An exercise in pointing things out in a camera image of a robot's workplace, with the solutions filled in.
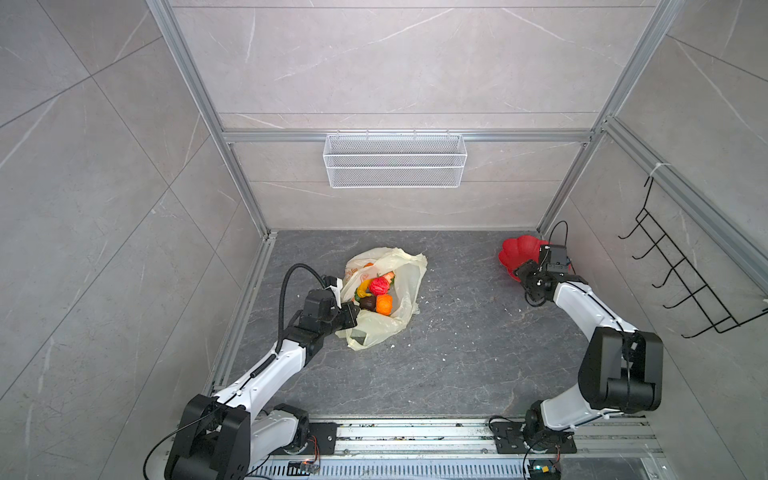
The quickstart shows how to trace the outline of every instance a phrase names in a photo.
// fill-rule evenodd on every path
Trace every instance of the yellow toy pepper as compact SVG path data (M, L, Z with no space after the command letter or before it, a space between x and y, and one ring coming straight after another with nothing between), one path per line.
M371 293L366 292L366 290L368 290L368 285L371 284L371 280L373 280L373 278L369 278L368 280L363 280L363 282L360 284L360 286L357 287L357 290L355 291L355 294L359 298L365 298L367 296L371 296L372 295Z

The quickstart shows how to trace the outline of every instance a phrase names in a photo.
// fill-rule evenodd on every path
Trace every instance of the dark gray marble floor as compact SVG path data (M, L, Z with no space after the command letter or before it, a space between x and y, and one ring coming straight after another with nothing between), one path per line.
M275 341L277 300L285 271L304 262L343 276L349 258L373 247L424 253L429 265L419 292L421 313L382 344L355 352L336 336L273 397L312 414L523 414L538 399L576 382L587 340L549 303L530 307L520 285L498 262L502 241L523 232L315 231L277 234L233 378ZM315 280L291 277L286 320Z

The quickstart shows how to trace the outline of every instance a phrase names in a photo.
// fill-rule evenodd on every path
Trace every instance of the marble tile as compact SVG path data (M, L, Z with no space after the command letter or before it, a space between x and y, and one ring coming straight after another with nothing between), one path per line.
M0 5L0 125L88 76L35 0Z
M768 248L768 82L666 38L620 118Z
M572 0L171 0L176 7L572 7ZM579 0L579 7L653 7L655 0Z
M768 4L762 0L690 0L670 35L706 53L768 78Z
M331 336L307 368L272 398L310 414L522 414L576 381L587 340L562 310L532 308L498 262L502 242L520 231L278 232L233 376L273 344L280 284L304 262L342 276L346 261L373 247L423 252L429 262L419 291L420 313L387 342L355 352ZM286 311L301 308L315 287L295 275Z
M167 191L0 400L1 477L100 475L213 254Z
M578 143L468 142L462 183L562 180L579 148ZM235 144L235 152L251 181L326 182L328 179L322 143Z
M92 74L161 36L143 0L41 0Z
M219 111L414 114L599 111L652 8L175 12Z
M739 466L667 350L662 375L664 400L646 417L677 477L743 480Z
M562 180L578 142L469 142L463 182Z
M169 184L208 136L168 46L161 39L94 79Z
M226 114L224 128L586 128L597 112L559 114Z
M559 181L468 182L458 188L343 188L251 182L273 229L534 228Z
M764 431L768 426L768 407L761 399L762 392L768 388L768 376L763 373L768 353L764 336L760 334L766 319L754 320L723 334L709 331L693 339L680 336L696 333L709 324L690 300L672 310L662 307L682 300L684 288L675 276L660 289L651 286L664 279L667 268L659 253L649 253L642 260L631 258L651 245L642 233L635 233L627 240L617 238L619 234L629 233L634 226L635 215L646 194L643 188L646 176L617 145L607 142L587 166L571 199L640 301L744 475L759 478L768 469L766 459L761 456L766 449ZM658 186L654 189L648 199L648 210L730 312L737 319L758 314L765 307L765 294L676 203ZM663 249L667 255L675 254L671 244L664 244ZM697 298L714 319L725 316L712 296L701 293ZM680 431L679 435L686 438L688 432Z
M237 160L251 181L328 182L323 142L235 144Z
M245 284L250 266L261 247L261 236L243 202L237 206L216 253L238 285Z
M215 248L240 203L240 193L213 140L203 143L170 188Z
M240 288L214 255L125 422L104 468L109 478L141 478L149 444L176 429L187 402L203 390L239 295ZM150 459L150 478L163 478L169 448L170 441Z
M165 188L92 80L0 128L0 392Z

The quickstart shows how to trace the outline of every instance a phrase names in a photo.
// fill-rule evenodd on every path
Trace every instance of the toy vegetable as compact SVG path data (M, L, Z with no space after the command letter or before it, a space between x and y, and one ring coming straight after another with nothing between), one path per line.
M360 286L357 287L357 290L355 291L355 295L357 295L358 299L365 298L367 296L371 296L370 293L367 292L368 285L375 280L373 278L369 278L368 280L363 280L363 282L360 284Z
M376 313L381 313L382 315L392 313L392 295L379 295L376 297Z
M371 312L376 311L376 297L371 295L360 299L360 308Z
M378 276L371 279L371 283L368 285L368 290L374 295L384 295L389 292L389 281L383 276Z

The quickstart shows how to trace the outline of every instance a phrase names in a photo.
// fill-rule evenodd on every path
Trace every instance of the red plastic bowl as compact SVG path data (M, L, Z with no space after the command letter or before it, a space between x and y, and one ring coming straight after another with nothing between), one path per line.
M509 276L520 281L512 272L528 260L538 262L538 249L546 245L546 240L539 240L531 235L508 238L502 243L502 251L498 253L498 261L507 267Z

